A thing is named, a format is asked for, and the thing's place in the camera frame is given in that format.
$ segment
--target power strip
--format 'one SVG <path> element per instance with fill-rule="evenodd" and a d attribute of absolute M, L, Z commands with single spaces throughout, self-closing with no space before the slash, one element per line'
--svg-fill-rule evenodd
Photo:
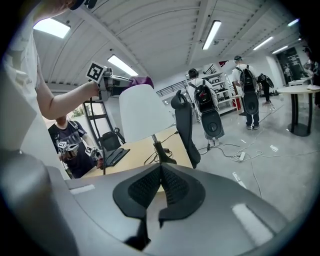
<path fill-rule="evenodd" d="M 245 152 L 241 152 L 241 155 L 240 155 L 240 157 L 239 157 L 239 160 L 240 160 L 241 162 L 245 159 L 245 155 L 246 155 Z"/>

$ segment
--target round high table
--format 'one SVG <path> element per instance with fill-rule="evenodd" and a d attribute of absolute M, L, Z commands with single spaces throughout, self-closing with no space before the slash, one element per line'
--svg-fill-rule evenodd
<path fill-rule="evenodd" d="M 280 94 L 290 94 L 291 95 L 291 105 L 292 105 L 292 118 L 291 124 L 288 125 L 288 129 L 291 133 L 297 136 L 305 137 L 311 133 L 311 122 L 312 122 L 312 94 L 320 92 L 319 90 L 309 90 L 308 85 L 296 85 L 283 87 L 277 90 Z M 308 125 L 298 123 L 299 118 L 299 106 L 298 106 L 298 94 L 308 94 L 309 96 L 309 117 Z"/>

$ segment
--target black table base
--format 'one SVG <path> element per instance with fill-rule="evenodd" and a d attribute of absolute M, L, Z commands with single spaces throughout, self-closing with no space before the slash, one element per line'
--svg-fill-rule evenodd
<path fill-rule="evenodd" d="M 288 125 L 288 130 L 294 135 L 305 137 L 309 136 L 311 133 L 311 123 L 312 123 L 312 93 L 309 96 L 309 117 L 308 125 L 298 123 L 299 119 L 299 105 L 298 105 L 298 95 L 291 94 L 291 105 L 292 105 L 292 117 L 291 124 Z"/>

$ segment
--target purple object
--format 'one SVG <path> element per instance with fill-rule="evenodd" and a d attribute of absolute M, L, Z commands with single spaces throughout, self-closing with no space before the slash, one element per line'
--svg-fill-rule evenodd
<path fill-rule="evenodd" d="M 151 85 L 153 89 L 155 88 L 154 83 L 149 76 L 131 76 L 130 80 L 132 80 L 132 83 L 128 86 L 128 88 L 137 85 Z"/>

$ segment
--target white lampshade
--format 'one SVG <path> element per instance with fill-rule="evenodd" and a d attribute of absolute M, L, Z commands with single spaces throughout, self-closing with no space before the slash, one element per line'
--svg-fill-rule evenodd
<path fill-rule="evenodd" d="M 174 118 L 149 84 L 120 94 L 120 114 L 126 142 L 136 142 L 172 126 Z"/>

